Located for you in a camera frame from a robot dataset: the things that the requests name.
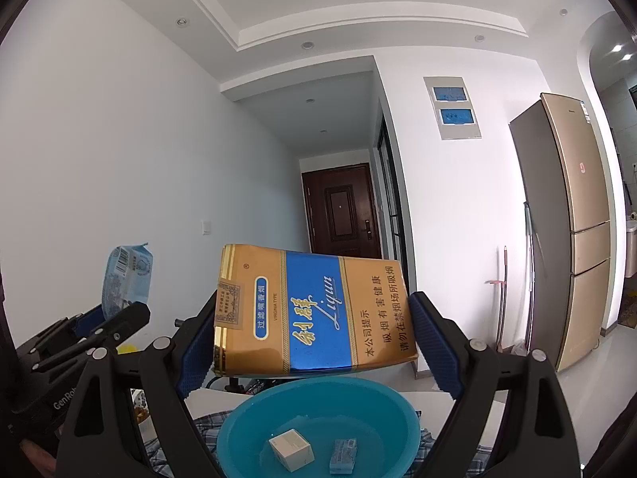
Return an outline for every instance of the silver screw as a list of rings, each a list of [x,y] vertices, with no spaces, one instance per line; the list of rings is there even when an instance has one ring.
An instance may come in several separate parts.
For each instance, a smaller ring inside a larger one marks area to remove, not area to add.
[[[478,338],[473,338],[470,342],[469,342],[469,346],[474,350],[474,351],[478,351],[479,353],[482,351],[486,351],[487,349],[487,344],[482,341],[479,340]]]
[[[168,348],[170,346],[170,338],[165,336],[161,336],[157,338],[157,340],[153,341],[153,347],[155,347],[158,351]]]
[[[539,349],[535,349],[531,353],[531,356],[533,356],[533,359],[535,359],[536,361],[545,361],[547,359],[547,355],[544,353],[544,351],[541,351]]]
[[[104,347],[98,347],[93,351],[93,359],[104,359],[108,351]]]

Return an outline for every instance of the gold and blue cigarette pack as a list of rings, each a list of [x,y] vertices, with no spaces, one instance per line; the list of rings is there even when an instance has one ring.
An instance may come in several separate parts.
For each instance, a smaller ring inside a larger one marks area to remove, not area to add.
[[[399,262],[226,245],[217,375],[349,372],[418,357]]]

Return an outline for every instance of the ceiling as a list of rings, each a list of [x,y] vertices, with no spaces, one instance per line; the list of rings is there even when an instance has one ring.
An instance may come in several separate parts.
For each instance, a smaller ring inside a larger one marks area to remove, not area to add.
[[[621,18],[616,12],[611,12],[603,19],[603,27],[600,27],[598,39],[590,51],[590,75],[598,92],[637,70],[637,46]],[[612,52],[615,45],[622,45],[622,49]],[[633,57],[622,61],[625,54],[633,54]]]
[[[314,102],[305,102],[313,98]],[[367,148],[372,74],[302,82],[239,101],[299,158]]]
[[[577,0],[122,0],[219,83],[379,46],[440,45],[532,57],[531,31]],[[186,17],[189,26],[176,20]],[[484,35],[476,43],[476,35]],[[301,49],[304,41],[315,43]]]

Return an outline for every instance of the white tabletop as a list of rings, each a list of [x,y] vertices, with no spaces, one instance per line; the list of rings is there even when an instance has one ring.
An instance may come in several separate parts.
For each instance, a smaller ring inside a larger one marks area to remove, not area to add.
[[[436,438],[453,407],[453,399],[446,392],[400,392],[415,410],[422,411],[420,426],[427,428]],[[215,413],[216,411],[232,410],[242,402],[250,399],[250,395],[234,394],[219,390],[200,388],[190,393],[186,399],[186,407],[193,419]],[[498,428],[504,412],[504,404],[493,402],[488,416],[480,445],[493,447]],[[141,437],[144,442],[154,439],[157,435],[152,425],[152,420],[147,419],[139,425]]]

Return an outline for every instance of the barcode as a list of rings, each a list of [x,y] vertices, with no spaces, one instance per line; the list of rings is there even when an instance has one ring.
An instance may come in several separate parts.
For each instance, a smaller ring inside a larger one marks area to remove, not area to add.
[[[128,251],[120,248],[120,256],[117,259],[117,264],[115,265],[115,270],[119,271],[122,274],[126,274],[126,270],[128,269]]]

